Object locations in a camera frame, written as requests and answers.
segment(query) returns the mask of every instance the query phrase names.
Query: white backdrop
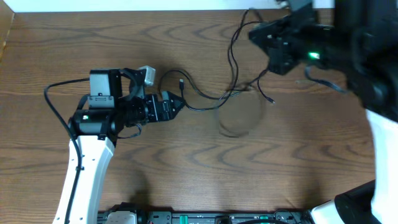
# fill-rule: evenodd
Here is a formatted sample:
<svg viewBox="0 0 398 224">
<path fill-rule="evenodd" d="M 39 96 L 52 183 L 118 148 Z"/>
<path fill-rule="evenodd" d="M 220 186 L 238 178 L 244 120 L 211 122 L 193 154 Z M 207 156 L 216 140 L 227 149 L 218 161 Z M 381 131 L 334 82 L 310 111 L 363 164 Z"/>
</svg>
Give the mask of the white backdrop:
<svg viewBox="0 0 398 224">
<path fill-rule="evenodd" d="M 275 9 L 275 0 L 4 0 L 14 12 Z M 313 0 L 317 8 L 334 0 Z"/>
</svg>

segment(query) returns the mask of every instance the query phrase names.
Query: cable connector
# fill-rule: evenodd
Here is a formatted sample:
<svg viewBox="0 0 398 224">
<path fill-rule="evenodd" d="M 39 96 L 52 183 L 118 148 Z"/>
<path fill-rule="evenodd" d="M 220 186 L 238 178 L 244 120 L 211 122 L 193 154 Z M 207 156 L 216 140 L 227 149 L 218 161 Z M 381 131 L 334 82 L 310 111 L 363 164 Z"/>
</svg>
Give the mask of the cable connector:
<svg viewBox="0 0 398 224">
<path fill-rule="evenodd" d="M 180 90 L 184 90 L 184 80 L 182 78 L 180 79 Z"/>
</svg>

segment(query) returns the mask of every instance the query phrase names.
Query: white arm segment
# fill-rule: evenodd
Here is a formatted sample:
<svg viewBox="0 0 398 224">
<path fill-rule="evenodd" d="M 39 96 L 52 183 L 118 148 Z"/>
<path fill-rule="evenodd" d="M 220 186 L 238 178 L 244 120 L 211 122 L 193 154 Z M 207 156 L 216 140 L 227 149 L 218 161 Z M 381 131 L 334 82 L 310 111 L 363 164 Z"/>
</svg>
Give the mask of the white arm segment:
<svg viewBox="0 0 398 224">
<path fill-rule="evenodd" d="M 396 223 L 398 202 L 398 123 L 366 111 L 376 157 L 376 188 L 372 214 L 381 223 Z"/>
<path fill-rule="evenodd" d="M 114 145 L 108 138 L 98 140 L 98 136 L 79 136 L 77 144 L 82 156 L 84 156 L 82 158 L 84 170 L 80 171 L 69 220 L 70 223 L 92 224 L 97 221 L 105 173 L 113 156 Z M 76 149 L 70 141 L 67 177 L 53 224 L 64 223 L 65 221 L 70 193 L 75 180 L 76 166 Z"/>
</svg>

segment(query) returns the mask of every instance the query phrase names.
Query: wooden table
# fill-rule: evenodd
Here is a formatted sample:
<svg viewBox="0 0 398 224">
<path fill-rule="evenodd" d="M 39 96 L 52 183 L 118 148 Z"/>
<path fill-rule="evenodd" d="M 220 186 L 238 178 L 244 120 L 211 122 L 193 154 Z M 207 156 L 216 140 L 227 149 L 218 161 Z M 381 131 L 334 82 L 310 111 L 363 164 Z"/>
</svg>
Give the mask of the wooden table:
<svg viewBox="0 0 398 224">
<path fill-rule="evenodd" d="M 262 13 L 272 20 L 286 12 Z M 44 101 L 46 85 L 86 78 L 93 68 L 150 65 L 157 81 L 170 68 L 184 68 L 202 90 L 219 95 L 229 83 L 226 49 L 241 14 L 16 14 L 0 67 L 0 222 L 49 223 L 58 207 L 68 136 Z M 234 49 L 240 80 L 267 63 L 247 31 Z M 345 82 L 337 72 L 313 73 Z M 179 78 L 168 78 L 164 89 L 179 94 Z M 214 112 L 184 109 L 173 121 L 148 124 L 138 138 L 119 141 L 100 209 L 121 202 L 206 211 L 311 208 L 372 180 L 372 137 L 357 98 L 302 80 L 303 66 L 263 78 L 276 104 L 261 99 L 264 116 L 243 138 L 220 135 Z M 50 97 L 68 119 L 86 93 L 89 85 L 81 83 L 54 88 Z M 187 99 L 214 103 L 189 86 Z"/>
</svg>

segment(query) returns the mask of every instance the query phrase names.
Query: wooden tabletop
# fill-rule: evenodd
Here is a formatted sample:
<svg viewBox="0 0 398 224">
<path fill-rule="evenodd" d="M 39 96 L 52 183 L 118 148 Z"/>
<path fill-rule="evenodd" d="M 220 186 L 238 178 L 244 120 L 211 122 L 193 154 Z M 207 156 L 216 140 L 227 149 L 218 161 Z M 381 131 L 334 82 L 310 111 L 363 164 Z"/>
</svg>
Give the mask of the wooden tabletop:
<svg viewBox="0 0 398 224">
<path fill-rule="evenodd" d="M 0 222 L 49 223 L 57 210 L 69 139 L 44 101 L 46 85 L 87 78 L 93 68 L 150 65 L 156 82 L 168 69 L 184 68 L 203 91 L 219 96 L 230 81 L 226 50 L 242 13 L 16 14 L 0 67 Z M 286 11 L 262 14 L 273 20 Z M 323 20 L 330 20 L 328 13 Z M 267 64 L 248 30 L 234 49 L 242 81 Z M 313 76 L 345 82 L 333 71 L 314 69 Z M 167 78 L 163 89 L 179 95 L 179 78 Z M 243 94 L 232 99 L 223 113 L 240 112 L 235 119 L 256 124 L 244 137 L 222 136 L 214 111 L 185 108 L 173 121 L 148 124 L 141 136 L 118 141 L 100 209 L 121 202 L 185 211 L 311 208 L 372 180 L 372 137 L 357 97 L 303 79 L 302 65 L 284 77 L 266 75 L 261 86 L 274 105 L 257 92 L 247 93 L 249 101 Z M 191 105 L 215 103 L 186 89 Z M 87 93 L 89 84 L 80 83 L 54 88 L 50 97 L 68 119 Z M 262 117 L 245 116 L 243 103 Z"/>
</svg>

